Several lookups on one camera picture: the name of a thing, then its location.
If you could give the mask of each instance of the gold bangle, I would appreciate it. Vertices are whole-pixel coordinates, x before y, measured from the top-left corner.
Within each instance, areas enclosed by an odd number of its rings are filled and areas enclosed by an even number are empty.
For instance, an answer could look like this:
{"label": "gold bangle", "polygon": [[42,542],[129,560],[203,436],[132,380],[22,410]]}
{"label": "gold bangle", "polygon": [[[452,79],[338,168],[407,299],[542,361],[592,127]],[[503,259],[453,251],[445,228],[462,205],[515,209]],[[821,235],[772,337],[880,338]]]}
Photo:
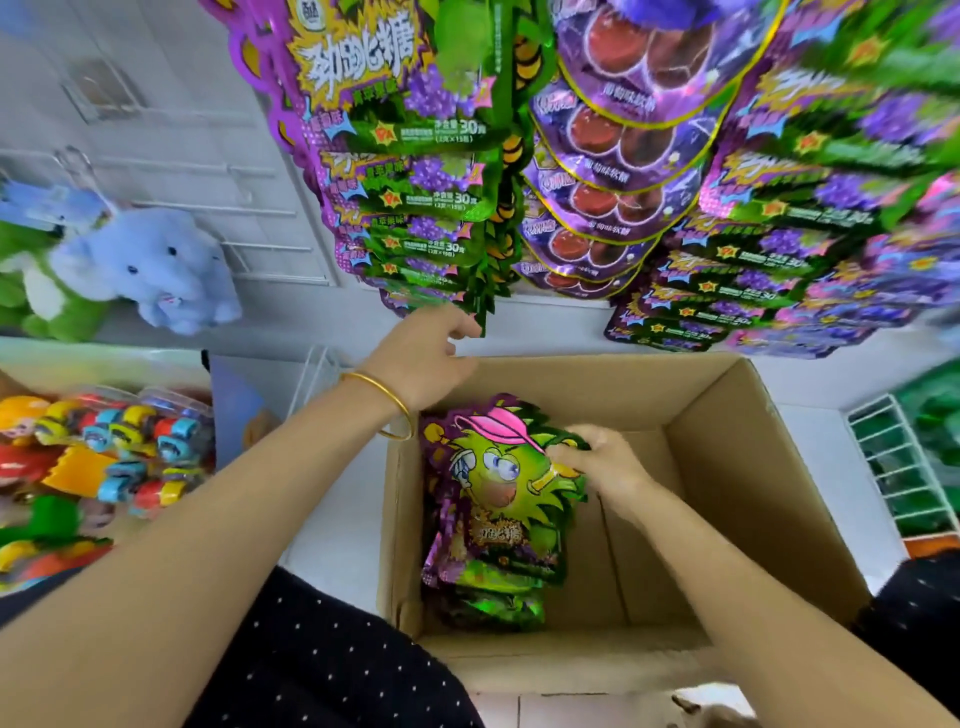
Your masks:
{"label": "gold bangle", "polygon": [[355,377],[355,378],[357,378],[357,379],[362,379],[363,381],[366,381],[366,382],[368,382],[369,384],[372,384],[374,387],[376,387],[376,388],[379,389],[381,392],[383,392],[383,394],[385,394],[385,395],[386,395],[387,397],[389,397],[391,400],[393,400],[394,402],[396,402],[396,406],[400,408],[400,411],[403,412],[403,416],[404,416],[405,418],[407,418],[407,428],[409,429],[409,433],[406,435],[406,437],[401,437],[400,435],[394,435],[393,432],[388,432],[388,431],[385,430],[385,429],[381,429],[381,430],[380,430],[380,434],[381,434],[381,435],[383,435],[384,437],[386,437],[386,438],[388,438],[388,439],[390,439],[390,440],[398,440],[399,442],[403,442],[403,441],[405,441],[405,440],[412,440],[412,439],[413,439],[414,433],[415,433],[415,431],[416,431],[416,429],[417,429],[416,426],[414,425],[414,418],[411,416],[410,410],[407,409],[407,405],[404,404],[404,403],[400,400],[400,397],[398,397],[397,395],[395,395],[393,392],[391,392],[389,389],[387,389],[387,387],[386,387],[385,385],[383,385],[383,384],[381,384],[380,382],[378,382],[378,381],[377,381],[376,379],[374,379],[372,376],[365,375],[365,374],[363,374],[363,373],[361,373],[361,372],[343,372],[343,373],[340,375],[340,379],[341,379],[341,380],[346,379],[348,376],[353,376],[353,377]]}

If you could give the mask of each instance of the hand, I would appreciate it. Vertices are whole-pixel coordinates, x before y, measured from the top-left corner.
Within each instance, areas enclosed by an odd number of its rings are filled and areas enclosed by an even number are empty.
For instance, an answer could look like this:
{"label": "hand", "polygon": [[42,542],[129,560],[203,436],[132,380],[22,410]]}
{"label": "hand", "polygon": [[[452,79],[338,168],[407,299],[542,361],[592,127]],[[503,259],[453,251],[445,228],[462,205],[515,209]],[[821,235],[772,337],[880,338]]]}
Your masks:
{"label": "hand", "polygon": [[456,356],[448,339],[475,338],[480,325],[453,303],[424,306],[396,325],[359,368],[411,412],[436,404],[473,374],[476,359]]}
{"label": "hand", "polygon": [[604,502],[626,519],[634,518],[637,496],[646,488],[659,488],[619,432],[597,425],[575,425],[567,430],[580,435],[589,450],[554,445],[547,448],[551,460],[587,476]]}

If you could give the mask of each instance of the yellow toy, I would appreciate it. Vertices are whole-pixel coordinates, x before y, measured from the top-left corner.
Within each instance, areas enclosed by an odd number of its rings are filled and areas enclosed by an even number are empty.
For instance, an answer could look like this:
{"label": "yellow toy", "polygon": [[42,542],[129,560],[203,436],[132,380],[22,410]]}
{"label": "yellow toy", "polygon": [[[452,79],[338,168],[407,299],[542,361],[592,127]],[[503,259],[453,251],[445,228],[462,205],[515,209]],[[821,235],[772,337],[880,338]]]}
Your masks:
{"label": "yellow toy", "polygon": [[61,493],[96,498],[107,477],[107,468],[115,462],[115,457],[75,445],[66,449],[41,482]]}
{"label": "yellow toy", "polygon": [[19,395],[0,400],[0,435],[6,435],[20,448],[32,444],[36,421],[50,402],[40,397]]}

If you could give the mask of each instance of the cartoon character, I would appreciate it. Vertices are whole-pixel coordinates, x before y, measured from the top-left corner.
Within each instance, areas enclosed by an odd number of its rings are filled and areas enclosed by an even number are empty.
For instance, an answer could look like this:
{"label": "cartoon character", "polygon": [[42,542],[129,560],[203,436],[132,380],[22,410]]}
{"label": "cartoon character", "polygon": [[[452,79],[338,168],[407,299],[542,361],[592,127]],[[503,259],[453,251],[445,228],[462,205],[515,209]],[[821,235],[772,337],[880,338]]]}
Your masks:
{"label": "cartoon character", "polygon": [[36,421],[49,406],[49,401],[27,395],[0,400],[0,435],[11,438],[18,447],[30,445]]}

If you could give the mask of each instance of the green plush toy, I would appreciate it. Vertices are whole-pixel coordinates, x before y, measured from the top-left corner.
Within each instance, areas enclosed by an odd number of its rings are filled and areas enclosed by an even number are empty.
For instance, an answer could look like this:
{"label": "green plush toy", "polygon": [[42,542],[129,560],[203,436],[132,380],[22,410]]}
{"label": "green plush toy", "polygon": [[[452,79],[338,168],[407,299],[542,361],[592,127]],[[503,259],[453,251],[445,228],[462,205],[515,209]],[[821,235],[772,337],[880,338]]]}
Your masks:
{"label": "green plush toy", "polygon": [[52,232],[0,221],[0,326],[20,326],[36,338],[89,341],[109,303],[78,295],[54,274],[47,255],[58,243]]}

